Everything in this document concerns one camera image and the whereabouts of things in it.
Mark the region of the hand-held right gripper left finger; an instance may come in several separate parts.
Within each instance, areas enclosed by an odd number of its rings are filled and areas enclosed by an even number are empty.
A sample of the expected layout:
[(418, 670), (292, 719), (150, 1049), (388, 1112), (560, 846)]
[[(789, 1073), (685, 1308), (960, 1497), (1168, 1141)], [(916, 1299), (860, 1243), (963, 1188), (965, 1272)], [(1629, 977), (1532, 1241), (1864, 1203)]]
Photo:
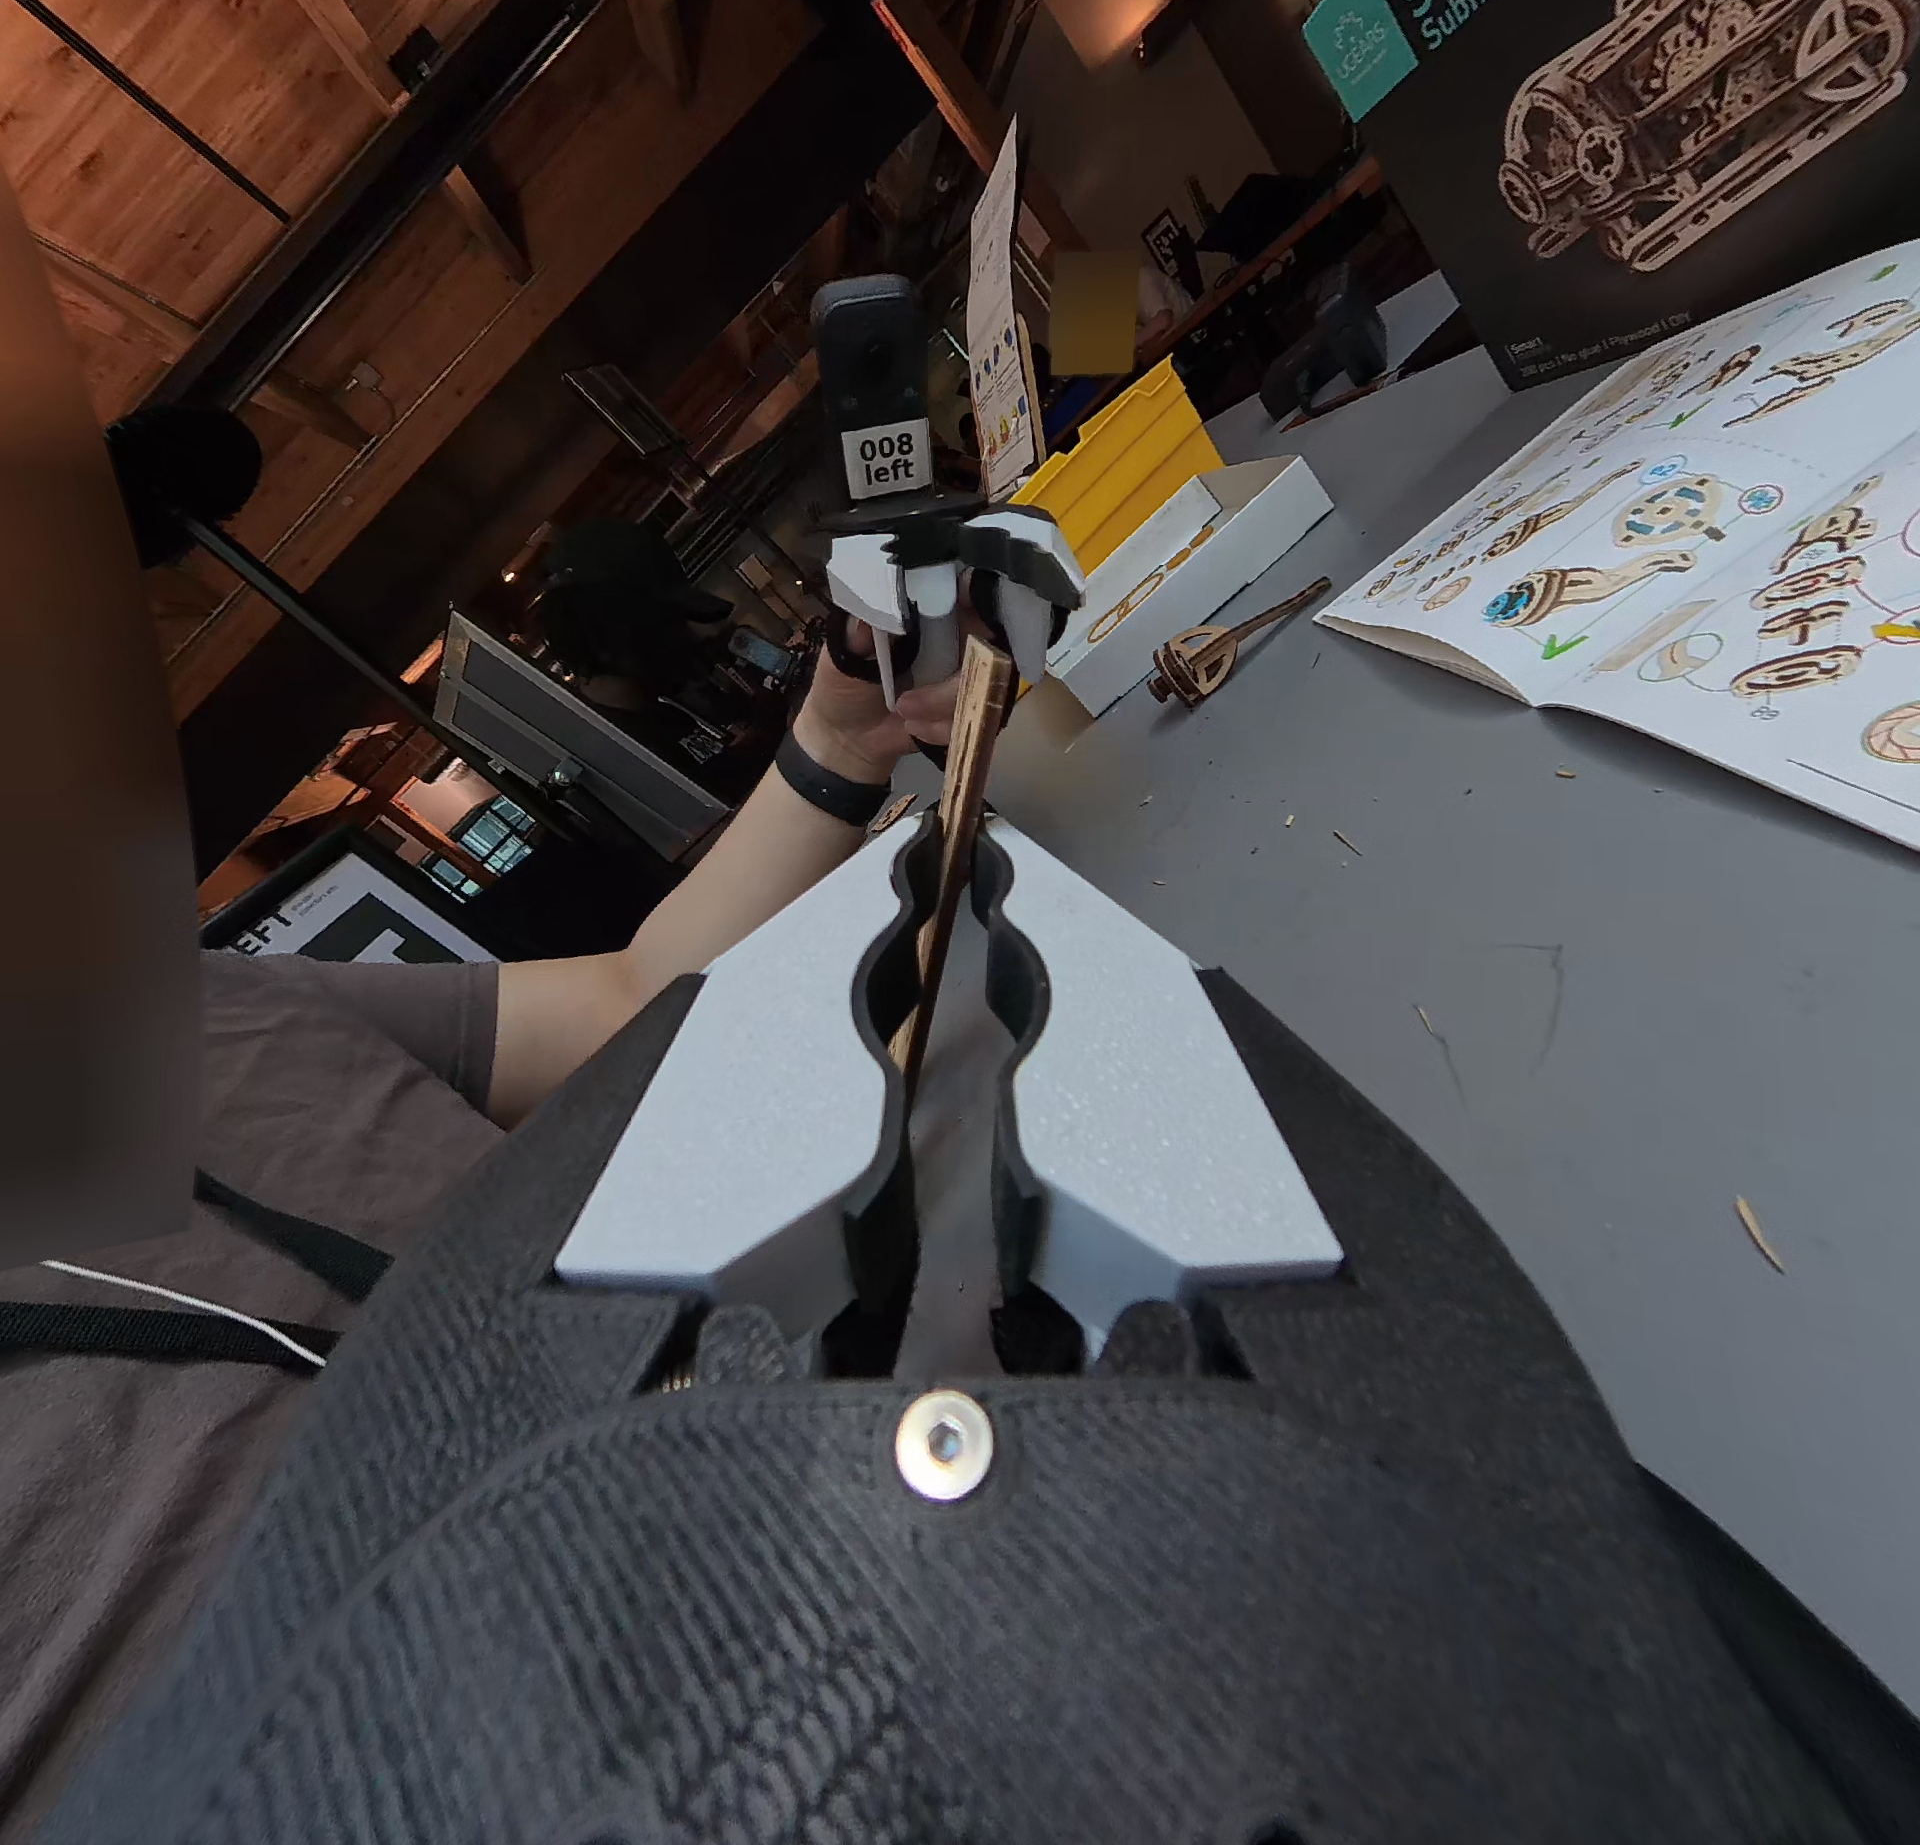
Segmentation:
[(925, 824), (895, 822), (723, 951), (554, 1257), (577, 1288), (750, 1306), (884, 1377), (915, 1295), (910, 1098)]

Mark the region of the person's left forearm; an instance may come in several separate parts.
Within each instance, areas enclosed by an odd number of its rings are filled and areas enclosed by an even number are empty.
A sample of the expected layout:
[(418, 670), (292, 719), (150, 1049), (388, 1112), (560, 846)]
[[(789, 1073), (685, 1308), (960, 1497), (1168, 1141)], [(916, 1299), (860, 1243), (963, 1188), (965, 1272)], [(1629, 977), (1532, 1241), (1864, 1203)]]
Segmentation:
[(489, 1118), (517, 1128), (668, 983), (702, 972), (858, 843), (856, 824), (768, 773), (625, 947), (499, 968)]

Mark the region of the white cardboard box tray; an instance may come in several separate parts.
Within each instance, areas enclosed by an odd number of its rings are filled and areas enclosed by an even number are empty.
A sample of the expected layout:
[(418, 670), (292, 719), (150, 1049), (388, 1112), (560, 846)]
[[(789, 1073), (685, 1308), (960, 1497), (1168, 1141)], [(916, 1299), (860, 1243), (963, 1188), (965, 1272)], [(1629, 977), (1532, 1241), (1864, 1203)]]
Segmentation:
[[(1084, 607), (1047, 652), (1045, 678), (1062, 682), (1085, 714), (1102, 714), (1148, 678), (1162, 643), (1205, 622), (1331, 507), (1297, 454), (1192, 477), (1085, 578)], [(1088, 646), (1090, 624), (1166, 561), (1178, 568), (1158, 592), (1117, 632)]]

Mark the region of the wooden stick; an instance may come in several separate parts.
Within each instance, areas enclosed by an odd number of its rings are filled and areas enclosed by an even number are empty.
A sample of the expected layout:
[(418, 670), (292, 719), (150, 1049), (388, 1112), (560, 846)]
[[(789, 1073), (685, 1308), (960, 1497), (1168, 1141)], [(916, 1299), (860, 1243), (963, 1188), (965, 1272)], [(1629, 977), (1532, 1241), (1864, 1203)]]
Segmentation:
[(972, 848), (987, 812), (990, 768), (1015, 683), (1015, 669), (1006, 652), (983, 636), (965, 641), (935, 812), (938, 866), (930, 911), (915, 931), (915, 1004), (889, 1045), (907, 1094), (915, 1094), (923, 1066), (957, 899), (972, 874)]

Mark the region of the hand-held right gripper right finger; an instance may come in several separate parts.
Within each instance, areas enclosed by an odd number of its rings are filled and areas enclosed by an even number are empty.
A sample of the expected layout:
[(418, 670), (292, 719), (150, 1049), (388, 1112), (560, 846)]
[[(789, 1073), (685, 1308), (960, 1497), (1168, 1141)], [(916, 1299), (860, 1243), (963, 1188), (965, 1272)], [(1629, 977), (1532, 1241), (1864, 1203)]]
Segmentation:
[(1133, 1306), (1325, 1281), (1343, 1263), (1183, 950), (1025, 833), (972, 858), (997, 1081), (991, 1222), (1006, 1343), (1095, 1356)]

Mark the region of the printed tag sign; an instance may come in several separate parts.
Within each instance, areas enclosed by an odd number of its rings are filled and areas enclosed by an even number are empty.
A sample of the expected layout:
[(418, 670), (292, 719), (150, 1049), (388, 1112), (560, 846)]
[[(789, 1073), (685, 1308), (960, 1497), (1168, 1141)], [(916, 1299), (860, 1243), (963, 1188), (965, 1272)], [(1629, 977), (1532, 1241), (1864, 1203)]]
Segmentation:
[(468, 906), (358, 827), (322, 836), (198, 928), (204, 951), (344, 965), (497, 965)]

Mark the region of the black box device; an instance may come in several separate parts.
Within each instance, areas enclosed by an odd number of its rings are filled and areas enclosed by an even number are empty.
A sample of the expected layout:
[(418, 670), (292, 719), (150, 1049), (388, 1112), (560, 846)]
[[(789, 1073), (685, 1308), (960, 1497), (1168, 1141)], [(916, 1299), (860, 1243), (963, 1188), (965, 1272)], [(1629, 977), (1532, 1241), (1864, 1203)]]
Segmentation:
[(1348, 261), (1335, 263), (1316, 288), (1307, 333), (1265, 369), (1259, 406), (1271, 422), (1312, 416), (1321, 386), (1345, 378), (1357, 389), (1388, 369), (1387, 324)]

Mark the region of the person's left hand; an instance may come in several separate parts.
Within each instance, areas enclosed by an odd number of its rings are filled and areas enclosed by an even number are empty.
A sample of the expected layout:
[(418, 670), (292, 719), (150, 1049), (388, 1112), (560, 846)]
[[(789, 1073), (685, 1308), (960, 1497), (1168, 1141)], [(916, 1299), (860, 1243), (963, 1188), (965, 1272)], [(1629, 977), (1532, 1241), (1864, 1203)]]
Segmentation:
[(960, 676), (910, 686), (892, 702), (877, 682), (850, 676), (827, 646), (791, 724), (808, 758), (854, 782), (892, 782), (915, 745), (945, 747)]

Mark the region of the grey framed monitor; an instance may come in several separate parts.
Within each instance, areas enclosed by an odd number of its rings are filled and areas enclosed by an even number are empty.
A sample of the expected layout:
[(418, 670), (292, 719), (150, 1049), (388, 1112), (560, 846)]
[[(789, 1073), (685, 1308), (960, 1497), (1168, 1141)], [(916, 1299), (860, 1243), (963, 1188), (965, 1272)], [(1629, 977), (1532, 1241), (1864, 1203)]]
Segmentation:
[(460, 613), (447, 618), (435, 719), (573, 824), (684, 860), (731, 807)]

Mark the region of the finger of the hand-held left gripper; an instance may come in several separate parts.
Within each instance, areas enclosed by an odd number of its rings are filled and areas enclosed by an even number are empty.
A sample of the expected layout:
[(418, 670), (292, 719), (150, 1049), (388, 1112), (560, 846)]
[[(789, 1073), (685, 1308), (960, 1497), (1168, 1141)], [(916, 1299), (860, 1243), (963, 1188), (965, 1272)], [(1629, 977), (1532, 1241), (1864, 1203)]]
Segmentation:
[(892, 537), (882, 531), (832, 535), (824, 572), (837, 613), (824, 632), (832, 663), (856, 682), (877, 683), (884, 707), (897, 707), (918, 650), (918, 618)]
[(1084, 607), (1066, 535), (1047, 513), (1006, 506), (963, 518), (956, 544), (965, 611), (1019, 680), (1043, 680), (1047, 652)]

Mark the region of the yellow plastic bin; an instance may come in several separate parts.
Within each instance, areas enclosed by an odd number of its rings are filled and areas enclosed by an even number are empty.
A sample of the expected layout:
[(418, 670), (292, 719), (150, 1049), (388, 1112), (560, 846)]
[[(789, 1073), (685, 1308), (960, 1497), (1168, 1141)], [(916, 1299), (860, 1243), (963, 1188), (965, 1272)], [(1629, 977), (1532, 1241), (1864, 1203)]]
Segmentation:
[(1187, 483), (1224, 466), (1169, 359), (1085, 418), (1012, 502), (1045, 511), (1088, 578)]

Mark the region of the black wristband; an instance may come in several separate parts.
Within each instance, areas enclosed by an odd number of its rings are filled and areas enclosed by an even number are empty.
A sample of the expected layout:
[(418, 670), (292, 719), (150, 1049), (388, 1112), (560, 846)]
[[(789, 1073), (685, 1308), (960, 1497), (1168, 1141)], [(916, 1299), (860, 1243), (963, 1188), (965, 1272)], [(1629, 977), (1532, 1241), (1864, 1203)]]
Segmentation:
[(854, 781), (832, 771), (804, 747), (793, 729), (780, 738), (774, 770), (810, 807), (856, 829), (874, 822), (892, 798), (889, 781)]

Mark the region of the small wooden gear assembly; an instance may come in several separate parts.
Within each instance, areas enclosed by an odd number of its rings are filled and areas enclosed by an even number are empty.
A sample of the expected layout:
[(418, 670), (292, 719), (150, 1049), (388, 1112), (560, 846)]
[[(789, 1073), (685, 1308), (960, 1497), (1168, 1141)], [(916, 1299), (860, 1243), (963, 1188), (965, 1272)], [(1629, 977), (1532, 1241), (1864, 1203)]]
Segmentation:
[(1233, 625), (1197, 625), (1174, 635), (1154, 650), (1154, 669), (1145, 682), (1148, 695), (1156, 702), (1175, 698), (1187, 709), (1196, 709), (1230, 678), (1238, 652), (1248, 639), (1289, 624), (1325, 597), (1331, 589), (1331, 578), (1319, 576), (1287, 599)]

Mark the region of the person's grey shirt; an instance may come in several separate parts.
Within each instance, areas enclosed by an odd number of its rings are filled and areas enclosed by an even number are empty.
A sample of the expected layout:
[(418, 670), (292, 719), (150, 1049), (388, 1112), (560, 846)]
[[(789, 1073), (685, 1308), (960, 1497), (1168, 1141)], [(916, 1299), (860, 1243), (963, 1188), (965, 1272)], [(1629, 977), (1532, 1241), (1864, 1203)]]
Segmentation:
[[(390, 1255), (499, 1137), (495, 970), (202, 959), (195, 1159)], [(26, 1841), (178, 1644), (311, 1381), (289, 1362), (9, 1354), (2, 1818)]]

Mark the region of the black round lamp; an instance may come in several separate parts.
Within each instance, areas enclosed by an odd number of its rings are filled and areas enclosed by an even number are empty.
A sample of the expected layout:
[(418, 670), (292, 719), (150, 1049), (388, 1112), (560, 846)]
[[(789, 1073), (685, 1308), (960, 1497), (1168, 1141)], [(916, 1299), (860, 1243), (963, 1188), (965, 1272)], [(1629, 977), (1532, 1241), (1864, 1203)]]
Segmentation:
[(181, 403), (106, 425), (104, 446), (143, 569), (175, 566), (195, 549), (184, 517), (221, 526), (238, 514), (265, 462), (249, 422)]

